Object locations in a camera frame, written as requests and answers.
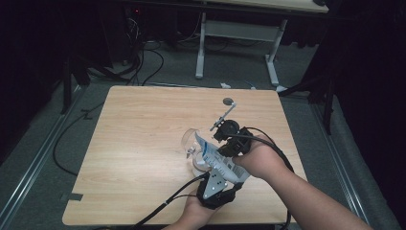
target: transparent object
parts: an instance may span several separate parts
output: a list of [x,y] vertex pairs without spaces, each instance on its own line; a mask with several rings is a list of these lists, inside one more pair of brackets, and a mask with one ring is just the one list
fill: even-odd
[[181,145],[185,150],[186,158],[192,156],[192,171],[195,176],[199,176],[202,173],[210,171],[212,168],[202,158],[202,149],[195,138],[196,133],[199,133],[198,129],[188,129],[182,137]]

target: wooden table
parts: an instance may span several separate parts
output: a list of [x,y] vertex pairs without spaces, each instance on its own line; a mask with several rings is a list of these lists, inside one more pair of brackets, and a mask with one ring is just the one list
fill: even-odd
[[[227,119],[268,133],[305,179],[275,91],[113,86],[72,192],[83,197],[68,201],[63,222],[116,225],[143,219],[193,178],[182,136],[189,128],[198,128],[206,140],[216,143],[209,129],[229,108],[224,98],[237,103]],[[185,198],[175,199],[147,224],[173,223],[184,203]],[[250,176],[235,201],[225,205],[211,224],[280,223],[285,218],[286,208],[275,192]]]

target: white desk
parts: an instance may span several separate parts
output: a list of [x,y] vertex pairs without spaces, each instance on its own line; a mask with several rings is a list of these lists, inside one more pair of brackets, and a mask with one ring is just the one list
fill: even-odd
[[[284,11],[300,11],[326,13],[327,7],[320,7],[312,0],[208,0],[205,2],[236,4],[249,7],[271,8]],[[196,78],[202,79],[204,75],[205,58],[205,38],[207,35],[222,36],[239,39],[250,39],[272,42],[268,55],[265,56],[271,83],[274,86],[279,85],[278,76],[275,71],[274,58],[281,43],[283,32],[287,20],[282,20],[280,25],[261,26],[245,23],[224,22],[216,20],[207,20],[206,13],[202,14],[200,30],[200,47],[197,55]]]

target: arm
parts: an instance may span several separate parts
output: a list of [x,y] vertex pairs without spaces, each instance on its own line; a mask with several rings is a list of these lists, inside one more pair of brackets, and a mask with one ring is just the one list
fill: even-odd
[[263,143],[253,141],[249,153],[233,160],[252,176],[265,180],[303,229],[371,229],[340,203],[291,172]]
[[212,210],[201,205],[199,199],[195,197],[196,191],[191,192],[183,210],[182,216],[165,230],[197,230],[205,226],[218,209]]

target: wire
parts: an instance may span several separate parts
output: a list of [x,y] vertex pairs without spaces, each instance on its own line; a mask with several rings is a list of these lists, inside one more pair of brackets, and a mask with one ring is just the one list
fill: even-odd
[[252,84],[251,82],[247,81],[247,80],[243,80],[245,83],[249,84],[251,86],[251,89],[255,89],[255,85]]
[[256,136],[246,136],[246,135],[238,135],[238,134],[225,134],[225,136],[228,136],[228,137],[245,138],[245,139],[252,139],[252,140],[255,140],[255,141],[262,142],[263,144],[265,144],[265,145],[269,146],[270,148],[272,148],[272,150],[274,150],[274,151],[278,154],[278,156],[283,160],[283,163],[286,165],[286,167],[287,167],[290,171],[292,171],[292,172],[294,173],[293,167],[292,167],[292,165],[290,164],[289,160],[288,160],[287,157],[283,154],[283,152],[281,151],[281,149],[279,149],[279,148],[277,147],[277,145],[275,145],[274,143],[265,141],[265,140],[263,140],[263,139],[261,139],[261,138],[259,138],[259,137],[256,137]]
[[199,28],[199,25],[200,25],[199,22],[200,22],[201,16],[202,16],[202,13],[200,13],[200,14],[199,14],[199,17],[197,18],[196,26],[194,27],[194,31],[192,32],[192,34],[191,34],[188,38],[185,38],[185,39],[183,39],[183,40],[179,40],[178,43],[181,43],[181,42],[184,42],[184,41],[193,40],[193,39],[196,39],[196,38],[200,37],[200,35],[197,35],[197,36],[195,36],[195,37],[193,37],[193,36],[196,34],[197,29]]
[[209,36],[208,38],[210,38],[210,39],[207,39],[207,40],[208,40],[208,41],[210,40],[210,41],[213,42],[213,43],[214,43],[215,41],[218,41],[217,44],[224,43],[224,46],[221,47],[221,48],[219,48],[219,49],[210,49],[210,48],[208,48],[208,45],[209,45],[209,44],[205,44],[204,47],[205,47],[205,49],[208,50],[208,51],[220,52],[220,51],[225,50],[225,49],[228,47],[228,45],[229,45],[229,40],[228,40],[228,39],[219,38],[219,37],[213,37],[213,36]]
[[292,220],[292,215],[290,214],[289,210],[287,210],[286,222],[284,223],[284,225],[282,225],[282,228],[280,230],[286,230],[290,225],[290,220]]
[[128,81],[128,83],[126,85],[131,84],[131,82],[132,82],[132,85],[134,85],[135,81],[137,81],[137,85],[140,85],[140,83],[138,82],[138,73],[140,72],[141,68],[143,68],[143,65],[144,65],[144,47],[141,50],[140,65],[137,68],[137,70],[135,71],[134,75],[129,79],[129,81]]
[[148,81],[150,78],[152,78],[156,73],[158,73],[158,72],[162,69],[162,66],[164,66],[164,57],[163,57],[161,54],[159,54],[158,52],[156,52],[156,51],[153,51],[153,50],[149,50],[149,51],[152,52],[152,53],[155,53],[156,55],[158,55],[158,56],[161,58],[162,62],[161,62],[161,65],[159,66],[159,68],[158,68],[155,72],[153,72],[151,75],[149,75],[149,76],[143,81],[143,84],[142,84],[141,86],[144,86],[144,85],[147,83],[147,81]]
[[62,139],[63,135],[69,130],[69,128],[70,128],[71,126],[73,126],[76,122],[78,122],[78,121],[79,121],[80,119],[82,119],[83,117],[87,117],[87,115],[89,115],[90,112],[94,111],[95,109],[97,109],[98,107],[102,106],[103,104],[104,104],[104,103],[100,103],[100,104],[98,104],[97,106],[93,107],[92,109],[86,110],[86,112],[85,112],[83,115],[79,116],[77,119],[75,119],[75,121],[73,121],[71,124],[69,124],[69,126],[67,126],[67,127],[60,133],[59,137],[57,138],[57,140],[56,140],[56,142],[55,142],[55,145],[54,145],[54,148],[53,148],[53,159],[54,159],[55,164],[56,164],[61,170],[63,170],[64,172],[69,173],[69,174],[71,174],[71,175],[73,175],[73,176],[78,176],[78,174],[77,174],[76,172],[72,172],[72,171],[70,171],[70,170],[67,170],[66,168],[64,168],[64,167],[57,161],[57,158],[56,158],[56,148],[57,148],[57,145],[58,145],[59,142],[60,142],[60,139]]
[[185,48],[194,48],[194,47],[197,47],[197,46],[200,45],[199,41],[197,40],[198,38],[199,38],[199,36],[191,38],[191,39],[189,39],[187,41],[179,42],[178,44],[180,46],[182,46],[182,47],[185,47]]
[[202,179],[206,176],[208,176],[209,172],[205,172],[198,177],[195,177],[194,179],[190,180],[188,183],[186,183],[184,186],[182,186],[176,193],[171,195],[164,203],[162,203],[158,208],[156,208],[152,213],[150,213],[148,216],[143,218],[141,221],[136,223],[135,225],[131,226],[129,229],[136,229],[137,227],[142,226],[144,223],[155,217],[159,212],[161,212],[165,207],[167,207],[172,201],[174,201],[176,198],[183,197],[183,196],[188,196],[188,195],[178,195],[180,192],[185,190],[188,186],[190,186],[193,182]]
[[197,197],[197,195],[179,195],[179,196],[174,197],[173,199],[177,199],[180,197]]
[[134,28],[135,27],[137,27],[137,34],[135,34],[135,41],[137,41],[137,39],[138,39],[138,34],[139,34],[139,32],[140,32],[140,28],[138,27],[138,23],[134,20],[134,19],[132,19],[132,18],[130,18],[130,17],[128,17],[127,18],[127,20],[129,20],[129,21],[131,21],[132,23],[134,23],[133,25],[132,25],[132,28],[131,28],[131,30],[129,31],[130,33],[132,33],[132,31],[134,30]]
[[252,129],[252,130],[256,130],[256,131],[262,133],[262,134],[265,135],[269,140],[271,140],[271,142],[275,145],[274,140],[273,140],[268,134],[266,134],[264,131],[262,131],[262,130],[260,130],[259,128],[256,128],[256,127],[247,127],[247,128],[248,128],[248,129]]

